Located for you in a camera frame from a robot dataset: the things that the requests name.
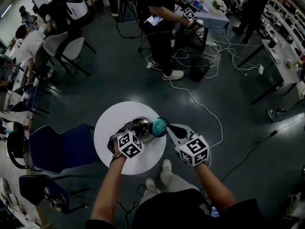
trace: gray floor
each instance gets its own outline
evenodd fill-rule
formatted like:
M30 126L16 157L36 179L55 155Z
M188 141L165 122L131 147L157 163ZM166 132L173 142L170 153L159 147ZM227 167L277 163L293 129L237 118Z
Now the gray floor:
M238 24L234 17L230 21L231 26ZM124 35L136 36L140 33L135 22L126 22L120 28ZM92 75L88 77L73 70L75 77L71 79L57 66L58 92L54 92L54 96L45 95L38 99L38 106L49 110L51 114L36 116L34 128L51 125L57 132L62 132L82 123L95 125L110 106L123 101L137 101L150 106L172 123L189 125L202 134L209 145L220 140L217 120L202 107L195 105L186 91L172 88L169 82L162 80L160 72L146 68L146 57L150 55L150 50L138 53L140 39L121 38L109 10L85 26L83 35L97 54L84 48L82 58L77 59L77 63ZM209 37L225 41L223 35L214 30L210 30ZM236 36L231 30L228 39L232 43L242 43L242 36ZM257 45L259 41L260 38L255 33L250 43ZM145 42L144 46L149 47L149 44ZM243 58L252 51L251 47L234 48L237 49L237 55ZM191 59L198 55L190 54L182 62L189 65ZM263 140L272 131L293 121L289 119L273 124L266 114L267 108L290 107L298 99L296 88L283 96L287 90L287 87L283 87L258 104L251 105L252 100L279 79L279 75L274 66L269 67L271 60L263 53L251 61L264 63L263 75L259 75L257 70L239 72L231 62L231 55L222 52L218 76L195 83L188 78L188 69L173 60L176 69L185 72L185 77L173 84L188 88L196 100L208 107L222 123L224 140L211 150L211 170L220 179L244 159L253 148L254 140ZM208 75L214 73L215 69L211 69ZM304 141L304 121L301 120L262 144L243 166L227 177L224 184L231 189L237 201L257 199L263 216L271 220L288 192L299 181L300 170L305 163ZM162 159L151 170L137 176L122 176L119 194L121 202L129 208L134 201L139 201L141 197L137 195L136 189L144 184L147 177L156 179L159 184L161 164L165 158L172 161L174 173L202 188L192 167L184 164L175 154L173 144L168 141ZM83 187L90 187L91 190L72 198L73 205L85 202L88 207L67 216L51 209L47 201L42 202L45 216L53 228L84 228L106 171L107 167L99 160L96 164L61 174L79 176L59 181L68 190ZM124 216L125 213L118 207L117 228L124 228Z

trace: small round table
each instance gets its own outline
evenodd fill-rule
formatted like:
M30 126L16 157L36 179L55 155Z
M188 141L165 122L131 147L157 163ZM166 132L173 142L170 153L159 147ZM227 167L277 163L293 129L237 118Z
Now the small round table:
M111 106L99 118L94 130L94 145L101 161L109 167L112 153L107 148L109 138L126 123L137 117L145 117L150 121L158 118L158 114L150 107L137 102L122 102ZM163 155L166 145L166 135L154 138L145 143L144 150L127 159L122 174L137 175L151 169Z

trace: black pants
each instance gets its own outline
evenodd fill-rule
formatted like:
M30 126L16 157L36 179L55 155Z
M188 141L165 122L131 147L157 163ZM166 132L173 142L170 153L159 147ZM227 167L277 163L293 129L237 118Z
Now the black pants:
M246 32L246 37L250 38L256 27L259 24L259 20L262 16L262 13L258 13L257 11L255 11L255 9L252 8L246 8L244 10L244 14L242 16L242 20L241 20L241 24L239 25L239 28L241 30L244 30L246 28L246 26L248 25L248 29Z
M152 49L152 59L160 64L163 74L170 76L173 72L171 34L172 25L160 22L155 27L142 26Z

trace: blue chair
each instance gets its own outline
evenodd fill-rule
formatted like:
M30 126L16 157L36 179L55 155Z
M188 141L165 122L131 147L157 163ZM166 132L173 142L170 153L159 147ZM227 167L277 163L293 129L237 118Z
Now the blue chair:
M63 133L49 125L29 137L30 154L35 167L59 174L64 169L96 162L95 148L88 125L82 124Z
M9 106L8 109L5 111L14 111L14 112L24 112L24 111L30 111L34 114L41 115L35 111L33 111L33 108L38 109L46 114L50 114L48 111L45 111L37 106L35 106L36 101L36 95L37 95L37 86L33 86L32 84L24 89L25 92L29 94L29 98L27 100L20 101L16 103L13 106Z
M55 182L55 180L67 177L72 176L55 177L53 179L46 175L21 176L19 177L20 194L35 206L38 206L46 198L51 206L58 211L64 214L72 213L87 206L87 204L70 209L70 196L88 191L90 188L87 187L78 191L68 192Z

